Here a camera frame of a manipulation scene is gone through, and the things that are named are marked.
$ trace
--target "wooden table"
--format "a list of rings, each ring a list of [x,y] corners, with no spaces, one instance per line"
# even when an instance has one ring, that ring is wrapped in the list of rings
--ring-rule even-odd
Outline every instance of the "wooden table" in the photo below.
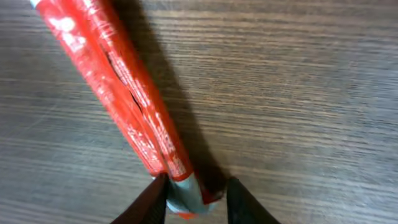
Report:
[[[282,223],[398,222],[396,0],[115,7],[195,160]],[[28,1],[0,16],[0,223],[109,223],[149,175]]]

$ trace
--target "white tip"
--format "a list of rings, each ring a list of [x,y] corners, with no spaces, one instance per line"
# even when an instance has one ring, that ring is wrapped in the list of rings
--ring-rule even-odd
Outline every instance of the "white tip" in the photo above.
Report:
[[[41,2],[41,0],[30,0],[33,7],[36,7],[39,2]]]

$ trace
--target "red wrapper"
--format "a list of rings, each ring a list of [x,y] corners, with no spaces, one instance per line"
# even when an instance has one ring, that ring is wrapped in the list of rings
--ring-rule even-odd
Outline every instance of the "red wrapper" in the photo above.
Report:
[[[216,197],[193,173],[175,126],[106,0],[30,0],[149,173],[172,180],[169,207],[204,213]]]

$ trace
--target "red tube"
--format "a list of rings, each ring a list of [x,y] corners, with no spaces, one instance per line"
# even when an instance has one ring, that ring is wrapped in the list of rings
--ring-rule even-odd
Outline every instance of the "red tube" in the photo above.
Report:
[[[206,212],[216,197],[196,179],[175,126],[106,0],[30,0],[152,176],[167,172],[175,212]]]

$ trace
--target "wooden surface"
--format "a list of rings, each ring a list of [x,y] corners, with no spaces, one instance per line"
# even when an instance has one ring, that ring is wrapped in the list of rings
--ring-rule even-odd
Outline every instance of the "wooden surface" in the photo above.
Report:
[[[398,223],[396,0],[115,7],[197,164],[283,223]],[[0,18],[0,223],[109,223],[150,177],[28,1]]]

